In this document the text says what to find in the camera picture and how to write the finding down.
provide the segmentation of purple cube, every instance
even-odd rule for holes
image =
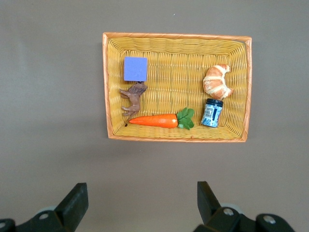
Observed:
[[[125,57],[125,81],[147,80],[147,58]]]

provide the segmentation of brown toy horse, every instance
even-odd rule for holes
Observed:
[[[132,85],[131,88],[128,89],[128,91],[120,89],[121,97],[130,99],[130,102],[132,105],[130,107],[124,107],[121,106],[123,110],[126,111],[126,113],[123,113],[124,116],[129,116],[129,121],[135,114],[137,114],[140,110],[140,96],[145,92],[147,89],[147,86],[144,84],[144,82],[138,81],[136,84]]]

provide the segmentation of toy croissant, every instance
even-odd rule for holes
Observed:
[[[208,69],[203,80],[203,87],[213,99],[222,100],[234,92],[232,88],[226,86],[224,80],[225,73],[229,71],[230,67],[226,64],[214,65]]]

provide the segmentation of wicker basket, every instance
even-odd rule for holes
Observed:
[[[245,142],[248,134],[251,84],[252,39],[247,36],[117,33],[103,34],[103,67],[108,136],[112,139],[165,142]],[[121,106],[130,106],[119,89],[134,83],[124,81],[124,57],[148,58],[146,85],[141,110],[136,116],[178,113],[193,108],[191,130],[129,124]],[[234,93],[224,99],[219,126],[201,125],[209,95],[203,90],[207,70],[228,64],[226,85]]]

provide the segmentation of orange carrot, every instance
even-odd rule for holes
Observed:
[[[191,117],[194,114],[193,109],[184,108],[182,111],[175,114],[164,114],[155,116],[142,116],[129,120],[132,124],[138,124],[143,126],[156,126],[163,128],[186,128],[190,129],[194,126]]]
[[[178,120],[175,114],[141,116],[131,119],[129,122],[143,126],[156,126],[163,128],[175,128],[178,126]]]

